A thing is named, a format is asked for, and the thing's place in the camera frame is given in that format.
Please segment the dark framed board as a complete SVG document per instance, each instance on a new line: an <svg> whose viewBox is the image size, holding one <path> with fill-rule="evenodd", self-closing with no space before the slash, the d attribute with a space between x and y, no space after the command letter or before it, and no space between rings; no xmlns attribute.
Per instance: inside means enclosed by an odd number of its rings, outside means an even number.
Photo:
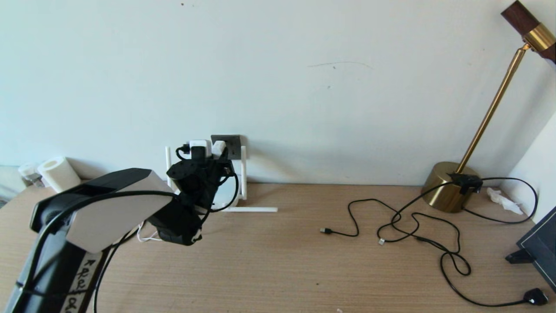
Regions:
<svg viewBox="0 0 556 313"><path fill-rule="evenodd" d="M556 294L556 206L516 243L506 256L512 265L532 264Z"/></svg>

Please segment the white wifi router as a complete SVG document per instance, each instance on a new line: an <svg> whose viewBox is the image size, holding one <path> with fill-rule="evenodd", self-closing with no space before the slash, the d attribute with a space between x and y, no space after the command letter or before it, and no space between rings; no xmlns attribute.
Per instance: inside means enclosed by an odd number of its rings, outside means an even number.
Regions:
<svg viewBox="0 0 556 313"><path fill-rule="evenodd" d="M240 200L248 197L248 183L246 178L246 159L244 157L245 146L242 146L242 158L232 160L235 175L228 178L218 189L215 204L212 207L200 207L195 205L196 192L200 187L200 180L195 174L195 164L202 163L205 159L187 159L171 162L170 148L165 149L167 182L176 194L188 205L193 207L194 212L201 216L216 212L276 212L277 208L270 207L238 207ZM220 159L226 157L225 150Z"/></svg>

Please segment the crumpled white tissue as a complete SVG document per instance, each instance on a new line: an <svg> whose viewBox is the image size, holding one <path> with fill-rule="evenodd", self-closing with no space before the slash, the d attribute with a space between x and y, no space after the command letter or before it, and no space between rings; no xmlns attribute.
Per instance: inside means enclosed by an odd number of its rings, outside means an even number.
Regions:
<svg viewBox="0 0 556 313"><path fill-rule="evenodd" d="M504 196L501 190L495 190L489 187L486 189L486 193L493 203L502 206L505 210L513 212L514 214L523 215L520 205Z"/></svg>

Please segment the grey wall socket plate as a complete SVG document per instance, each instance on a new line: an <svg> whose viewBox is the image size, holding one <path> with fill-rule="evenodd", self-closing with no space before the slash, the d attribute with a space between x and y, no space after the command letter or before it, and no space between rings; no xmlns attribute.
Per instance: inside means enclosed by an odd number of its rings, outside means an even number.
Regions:
<svg viewBox="0 0 556 313"><path fill-rule="evenodd" d="M229 159L238 160L242 158L242 137L240 135L211 135L212 143L217 140L226 142L227 157Z"/></svg>

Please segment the white handwritten label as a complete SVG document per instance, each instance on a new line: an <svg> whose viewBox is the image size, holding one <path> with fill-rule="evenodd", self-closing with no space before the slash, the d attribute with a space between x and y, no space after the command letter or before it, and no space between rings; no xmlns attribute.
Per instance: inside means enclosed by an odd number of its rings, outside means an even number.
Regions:
<svg viewBox="0 0 556 313"><path fill-rule="evenodd" d="M93 281L102 257L103 255L100 253L84 255L60 313L86 313L94 290Z"/></svg>

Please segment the white toilet paper roll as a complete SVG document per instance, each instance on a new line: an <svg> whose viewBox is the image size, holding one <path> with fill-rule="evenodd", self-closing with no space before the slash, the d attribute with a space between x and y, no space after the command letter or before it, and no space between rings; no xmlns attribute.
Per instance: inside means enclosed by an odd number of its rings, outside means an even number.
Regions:
<svg viewBox="0 0 556 313"><path fill-rule="evenodd" d="M36 170L56 193L70 190L82 183L81 178L64 157L48 159Z"/></svg>

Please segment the brass desk lamp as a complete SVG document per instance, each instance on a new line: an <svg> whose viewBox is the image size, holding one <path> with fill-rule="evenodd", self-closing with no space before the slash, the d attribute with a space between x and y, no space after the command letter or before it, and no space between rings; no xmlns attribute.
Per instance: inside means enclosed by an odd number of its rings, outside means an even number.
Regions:
<svg viewBox="0 0 556 313"><path fill-rule="evenodd" d="M481 191L484 180L467 164L492 121L526 52L535 52L550 65L556 66L556 34L540 22L521 0L514 0L501 12L501 16L520 34L523 45L513 55L506 74L461 161L438 162L431 169L423 185L423 200L442 212L461 212L471 196Z"/></svg>

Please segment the clear plastic container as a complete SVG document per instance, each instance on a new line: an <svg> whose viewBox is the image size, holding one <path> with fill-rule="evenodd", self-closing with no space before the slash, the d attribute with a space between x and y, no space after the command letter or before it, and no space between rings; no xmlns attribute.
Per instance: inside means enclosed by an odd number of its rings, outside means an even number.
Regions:
<svg viewBox="0 0 556 313"><path fill-rule="evenodd" d="M18 172L29 186L44 187L42 175L36 170L36 166L33 163L26 163L19 166Z"/></svg>

